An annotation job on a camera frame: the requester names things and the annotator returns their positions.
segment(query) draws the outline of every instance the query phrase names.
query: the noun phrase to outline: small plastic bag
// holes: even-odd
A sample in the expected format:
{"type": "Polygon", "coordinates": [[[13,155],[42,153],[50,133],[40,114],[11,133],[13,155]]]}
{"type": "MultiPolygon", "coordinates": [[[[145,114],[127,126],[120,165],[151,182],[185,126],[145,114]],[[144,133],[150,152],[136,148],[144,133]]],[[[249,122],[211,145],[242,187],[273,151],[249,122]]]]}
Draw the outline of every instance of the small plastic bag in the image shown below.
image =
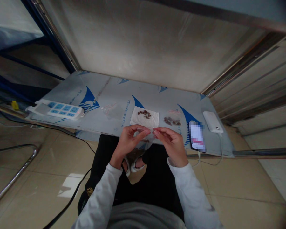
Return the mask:
{"type": "Polygon", "coordinates": [[[170,126],[181,126],[180,118],[180,111],[168,110],[167,115],[163,118],[163,121],[170,126]]]}
{"type": "MultiPolygon", "coordinates": [[[[150,134],[142,139],[143,142],[153,142],[155,139],[154,134],[153,134],[153,128],[148,128],[148,129],[150,130],[150,134]]],[[[146,129],[138,128],[137,132],[136,132],[137,133],[136,136],[144,130],[146,130],[146,129]]]]}
{"type": "Polygon", "coordinates": [[[101,110],[104,112],[105,116],[108,119],[120,119],[123,116],[123,110],[117,103],[115,104],[108,104],[105,107],[102,107],[101,110]]]}

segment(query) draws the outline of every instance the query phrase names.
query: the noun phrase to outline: phone screen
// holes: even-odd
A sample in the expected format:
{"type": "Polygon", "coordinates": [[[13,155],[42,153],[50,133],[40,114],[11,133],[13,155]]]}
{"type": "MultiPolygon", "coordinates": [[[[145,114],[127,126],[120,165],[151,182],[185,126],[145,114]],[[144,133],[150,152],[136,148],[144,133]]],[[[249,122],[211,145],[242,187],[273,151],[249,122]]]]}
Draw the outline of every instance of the phone screen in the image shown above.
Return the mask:
{"type": "Polygon", "coordinates": [[[188,129],[190,133],[191,148],[200,152],[205,152],[206,146],[203,141],[202,125],[190,121],[188,123],[188,129]]]}

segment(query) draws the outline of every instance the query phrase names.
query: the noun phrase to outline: white sleeve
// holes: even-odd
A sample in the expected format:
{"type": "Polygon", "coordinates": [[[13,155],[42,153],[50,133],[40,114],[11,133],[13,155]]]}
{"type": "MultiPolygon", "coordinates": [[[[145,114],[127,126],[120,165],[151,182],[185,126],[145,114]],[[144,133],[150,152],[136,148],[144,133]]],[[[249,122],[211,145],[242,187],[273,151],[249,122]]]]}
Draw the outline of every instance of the white sleeve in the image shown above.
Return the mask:
{"type": "Polygon", "coordinates": [[[73,224],[72,229],[107,228],[122,171],[122,168],[116,169],[108,163],[101,180],[95,186],[92,195],[73,224]]]}
{"type": "Polygon", "coordinates": [[[168,166],[172,171],[178,196],[184,212],[187,228],[223,228],[216,210],[209,204],[204,190],[197,180],[190,163],[182,168],[175,167],[170,158],[168,166]]]}

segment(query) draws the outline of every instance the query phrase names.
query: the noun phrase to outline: finger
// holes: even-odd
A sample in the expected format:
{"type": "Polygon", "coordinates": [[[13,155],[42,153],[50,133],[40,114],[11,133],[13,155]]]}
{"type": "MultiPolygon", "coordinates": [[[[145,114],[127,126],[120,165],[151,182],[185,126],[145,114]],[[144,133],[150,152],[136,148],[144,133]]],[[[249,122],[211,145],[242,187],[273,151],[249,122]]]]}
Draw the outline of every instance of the finger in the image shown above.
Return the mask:
{"type": "Polygon", "coordinates": [[[179,137],[179,135],[180,135],[177,132],[175,132],[169,128],[166,128],[166,127],[157,127],[157,128],[155,128],[155,130],[168,134],[171,137],[171,139],[175,139],[175,138],[179,137]]]}
{"type": "Polygon", "coordinates": [[[166,137],[160,133],[159,131],[155,130],[155,135],[156,137],[163,143],[164,146],[166,146],[168,144],[168,140],[166,139],[166,137]]]}
{"type": "Polygon", "coordinates": [[[138,144],[143,138],[145,138],[149,134],[150,134],[150,130],[148,130],[148,129],[142,131],[137,136],[135,136],[135,138],[134,138],[135,143],[138,144]]]}
{"type": "Polygon", "coordinates": [[[125,127],[125,128],[130,128],[130,129],[131,129],[132,131],[134,131],[134,132],[136,132],[138,128],[139,128],[139,129],[148,129],[148,128],[145,127],[145,126],[141,126],[141,125],[138,125],[138,124],[136,124],[136,125],[131,125],[131,126],[128,126],[128,127],[125,127]]]}
{"type": "Polygon", "coordinates": [[[163,136],[166,137],[166,139],[170,142],[172,140],[172,138],[170,137],[170,135],[168,135],[167,133],[162,132],[163,136]]]}

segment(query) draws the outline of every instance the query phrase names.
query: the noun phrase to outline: white cable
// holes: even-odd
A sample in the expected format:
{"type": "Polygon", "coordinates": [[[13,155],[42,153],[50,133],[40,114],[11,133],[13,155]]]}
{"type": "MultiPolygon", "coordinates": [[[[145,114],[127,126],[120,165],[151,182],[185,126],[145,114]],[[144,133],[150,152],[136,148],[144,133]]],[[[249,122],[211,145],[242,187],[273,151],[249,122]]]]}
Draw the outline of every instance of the white cable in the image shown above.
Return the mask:
{"type": "Polygon", "coordinates": [[[196,166],[199,164],[199,162],[200,162],[200,151],[198,151],[198,158],[199,158],[198,163],[195,164],[195,165],[193,165],[192,168],[196,167],[196,166]]]}
{"type": "Polygon", "coordinates": [[[197,166],[197,165],[199,164],[199,162],[203,162],[203,163],[206,163],[206,164],[209,164],[209,165],[213,165],[213,166],[217,166],[217,165],[219,165],[219,163],[223,160],[223,149],[222,149],[221,134],[220,134],[220,133],[218,133],[218,136],[219,136],[219,141],[220,141],[220,151],[221,151],[221,158],[220,158],[219,162],[218,162],[218,163],[216,163],[216,164],[211,164],[211,163],[208,163],[208,162],[201,161],[201,160],[200,160],[200,152],[198,152],[199,160],[198,160],[198,163],[197,163],[196,165],[194,165],[193,167],[197,166]]]}
{"type": "Polygon", "coordinates": [[[24,127],[24,126],[28,126],[28,125],[22,125],[22,126],[7,126],[4,123],[0,122],[1,125],[4,125],[5,127],[24,127]]]}

